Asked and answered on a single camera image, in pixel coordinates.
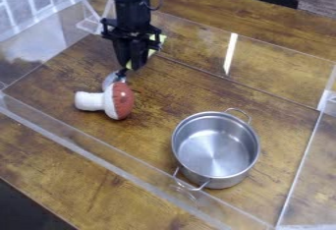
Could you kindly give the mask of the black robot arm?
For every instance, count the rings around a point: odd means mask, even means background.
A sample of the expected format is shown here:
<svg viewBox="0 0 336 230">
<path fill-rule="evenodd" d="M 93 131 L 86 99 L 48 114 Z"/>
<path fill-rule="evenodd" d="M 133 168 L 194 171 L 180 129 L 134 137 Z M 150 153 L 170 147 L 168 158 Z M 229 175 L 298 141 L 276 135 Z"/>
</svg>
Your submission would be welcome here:
<svg viewBox="0 0 336 230">
<path fill-rule="evenodd" d="M 102 18 L 101 36 L 113 43 L 122 70 L 138 70 L 146 63 L 150 50 L 161 48 L 161 29 L 150 24 L 150 0 L 114 0 L 113 19 Z"/>
</svg>

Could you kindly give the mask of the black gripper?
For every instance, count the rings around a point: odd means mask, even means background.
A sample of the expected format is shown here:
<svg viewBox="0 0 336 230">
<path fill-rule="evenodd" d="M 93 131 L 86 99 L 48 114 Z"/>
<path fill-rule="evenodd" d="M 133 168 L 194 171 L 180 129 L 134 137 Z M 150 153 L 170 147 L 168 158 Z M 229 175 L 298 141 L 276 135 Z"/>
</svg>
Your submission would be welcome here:
<svg viewBox="0 0 336 230">
<path fill-rule="evenodd" d="M 117 27 L 116 19 L 102 18 L 101 36 L 113 41 L 113 47 L 120 65 L 124 67 L 130 60 L 130 68 L 138 70 L 146 63 L 148 48 L 160 49 L 161 29 L 146 25 L 144 29 L 126 30 Z"/>
</svg>

